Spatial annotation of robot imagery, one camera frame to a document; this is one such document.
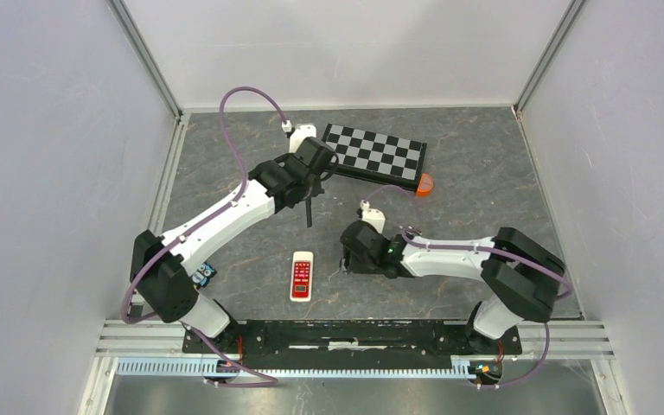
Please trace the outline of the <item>black remote control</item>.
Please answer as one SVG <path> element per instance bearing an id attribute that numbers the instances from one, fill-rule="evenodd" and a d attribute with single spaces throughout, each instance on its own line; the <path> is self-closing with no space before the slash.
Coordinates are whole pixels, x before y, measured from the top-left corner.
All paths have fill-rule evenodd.
<path id="1" fill-rule="evenodd" d="M 305 199 L 304 206 L 305 206 L 306 227 L 311 228 L 313 226 L 312 197 L 311 196 Z"/>

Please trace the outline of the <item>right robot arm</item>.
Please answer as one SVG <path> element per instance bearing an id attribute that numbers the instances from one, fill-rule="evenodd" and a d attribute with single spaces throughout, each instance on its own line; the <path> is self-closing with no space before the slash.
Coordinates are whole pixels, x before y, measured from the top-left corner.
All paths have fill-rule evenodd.
<path id="1" fill-rule="evenodd" d="M 386 278 L 445 276 L 489 287 L 464 330 L 467 346 L 486 353 L 520 322 L 547 323 L 554 305 L 571 293 L 565 263 L 521 231 L 502 227 L 471 241 L 427 239 L 412 231 L 387 238 L 358 220 L 340 237 L 345 271 Z"/>

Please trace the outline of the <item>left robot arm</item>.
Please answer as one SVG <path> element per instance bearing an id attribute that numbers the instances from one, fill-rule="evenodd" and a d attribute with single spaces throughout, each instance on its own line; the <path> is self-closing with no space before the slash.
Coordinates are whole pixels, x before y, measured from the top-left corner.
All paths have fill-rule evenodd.
<path id="1" fill-rule="evenodd" d="M 322 194 L 335 162 L 328 145 L 307 137 L 294 152 L 257 165 L 200 216 L 162 235 L 140 233 L 134 240 L 129 292 L 140 294 L 163 322 L 181 322 L 201 332 L 216 352 L 230 350 L 237 341 L 233 320 L 199 293 L 192 274 L 247 228 L 286 208 L 309 205 Z"/>

